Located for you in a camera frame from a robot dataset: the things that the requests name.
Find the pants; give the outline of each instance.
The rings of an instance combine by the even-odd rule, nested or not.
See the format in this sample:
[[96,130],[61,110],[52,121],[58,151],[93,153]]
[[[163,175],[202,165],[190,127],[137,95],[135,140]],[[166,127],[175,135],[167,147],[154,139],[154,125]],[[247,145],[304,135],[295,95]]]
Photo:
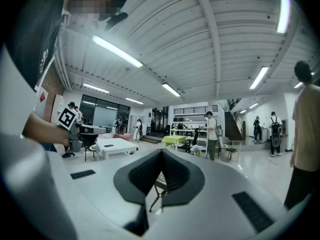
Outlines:
[[[272,137],[270,136],[270,146],[271,146],[271,154],[273,155],[275,152],[275,147],[272,144]],[[278,152],[278,154],[280,153],[280,145],[278,147],[276,147],[276,151]]]
[[140,133],[138,128],[135,128],[134,134],[133,134],[133,140],[135,141],[136,139],[137,141],[140,139]]
[[216,142],[216,140],[208,139],[208,153],[211,161],[215,160]]
[[261,139],[262,139],[262,132],[261,132],[261,128],[260,128],[260,127],[256,128],[255,135],[254,135],[254,140],[255,140],[255,141],[257,140],[258,134],[260,134],[260,141],[261,141]]
[[294,167],[284,205],[290,210],[296,204],[303,201],[317,186],[319,177],[320,169],[317,171],[306,171]]

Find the fluorescent light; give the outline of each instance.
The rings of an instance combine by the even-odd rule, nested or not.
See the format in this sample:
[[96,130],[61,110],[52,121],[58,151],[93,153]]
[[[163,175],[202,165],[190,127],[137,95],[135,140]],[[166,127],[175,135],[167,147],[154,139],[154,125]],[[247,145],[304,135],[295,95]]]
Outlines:
[[258,103],[253,104],[251,107],[249,107],[249,109],[252,109],[252,108],[255,107],[256,105],[258,105]]
[[107,42],[106,40],[103,40],[102,38],[94,35],[92,37],[92,42],[97,44],[98,46],[101,46],[101,47],[109,50],[110,52],[114,53],[115,55],[118,55],[119,57],[123,58],[127,62],[136,66],[137,68],[142,67],[142,64],[139,61],[137,61],[135,58],[131,57],[129,54],[125,53],[123,50],[120,50],[119,48],[115,47],[113,44]]
[[299,88],[301,85],[302,85],[302,82],[298,82],[298,83],[294,86],[294,88]]
[[256,86],[259,84],[259,82],[261,81],[261,79],[264,77],[265,73],[267,72],[269,68],[267,66],[263,66],[260,70],[260,73],[258,74],[258,76],[256,77],[256,79],[254,80],[253,84],[251,85],[250,89],[254,89],[256,88]]
[[140,101],[136,101],[134,99],[131,99],[131,98],[126,98],[127,101],[131,101],[131,102],[135,102],[135,103],[138,103],[138,104],[141,104],[143,105],[144,103],[140,102]]
[[278,20],[278,27],[276,31],[278,33],[285,33],[288,27],[290,18],[290,0],[281,0],[281,9]]
[[90,104],[90,105],[96,105],[95,103],[91,103],[91,102],[88,102],[88,101],[82,101],[83,103],[87,103],[87,104]]
[[171,92],[172,94],[174,94],[177,97],[180,97],[181,95],[179,93],[177,93],[169,84],[167,84],[166,82],[162,84],[162,86],[164,88],[166,88],[169,92]]
[[84,83],[83,85],[84,85],[85,87],[89,87],[89,88],[98,90],[98,91],[100,91],[100,92],[104,92],[104,93],[106,93],[106,94],[110,93],[110,91],[108,91],[108,90],[100,89],[100,88],[98,88],[98,87],[94,87],[94,86],[89,85],[89,84],[86,84],[86,83]]

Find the man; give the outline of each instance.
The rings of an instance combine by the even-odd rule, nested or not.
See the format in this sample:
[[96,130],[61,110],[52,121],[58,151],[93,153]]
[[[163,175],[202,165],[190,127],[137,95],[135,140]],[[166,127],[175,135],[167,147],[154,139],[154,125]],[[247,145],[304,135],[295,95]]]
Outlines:
[[293,109],[294,151],[290,166],[293,173],[284,205],[291,209],[311,194],[320,179],[320,87],[312,84],[309,65],[299,61],[294,73],[304,87]]
[[[269,119],[269,128],[270,128],[270,146],[271,146],[271,154],[270,157],[275,157],[275,147],[272,142],[272,135],[278,133],[282,133],[282,122],[279,116],[276,116],[276,112],[271,113],[271,117]],[[281,156],[282,153],[280,153],[280,145],[276,147],[277,155]]]
[[216,134],[216,126],[217,122],[211,111],[208,111],[205,116],[208,118],[207,127],[204,127],[205,130],[208,130],[208,153],[210,156],[210,160],[215,160],[215,152],[216,152],[216,142],[217,142],[217,134]]
[[68,104],[68,107],[73,113],[75,113],[76,115],[78,114],[76,109],[75,109],[76,105],[75,105],[74,102],[70,102],[70,104]]
[[[105,20],[120,10],[126,0],[28,0],[20,10],[5,41],[13,63],[34,89],[51,60],[62,14]],[[23,134],[40,143],[69,146],[69,134],[32,112]]]
[[78,120],[82,121],[82,112],[79,110],[78,106],[75,106],[74,109],[78,114]]
[[253,123],[253,127],[254,127],[254,141],[257,141],[257,136],[259,134],[260,136],[260,141],[262,139],[262,131],[261,131],[261,126],[260,126],[260,121],[259,121],[259,116],[256,116],[254,123]]

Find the yellow table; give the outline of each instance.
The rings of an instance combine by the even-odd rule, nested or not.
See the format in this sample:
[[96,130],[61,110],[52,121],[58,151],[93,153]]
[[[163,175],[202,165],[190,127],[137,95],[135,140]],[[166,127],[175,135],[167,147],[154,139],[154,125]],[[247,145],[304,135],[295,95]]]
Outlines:
[[165,136],[162,140],[163,147],[165,148],[168,145],[175,145],[175,150],[178,150],[178,144],[183,143],[187,140],[186,136],[179,136],[179,135],[173,135],[173,136]]

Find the hand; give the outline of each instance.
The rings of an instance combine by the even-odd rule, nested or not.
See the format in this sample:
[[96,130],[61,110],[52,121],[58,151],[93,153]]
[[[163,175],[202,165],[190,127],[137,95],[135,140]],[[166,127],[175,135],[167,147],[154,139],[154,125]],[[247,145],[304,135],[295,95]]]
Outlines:
[[290,168],[295,166],[295,158],[296,158],[296,152],[294,151],[292,156],[291,156],[291,160],[290,160]]

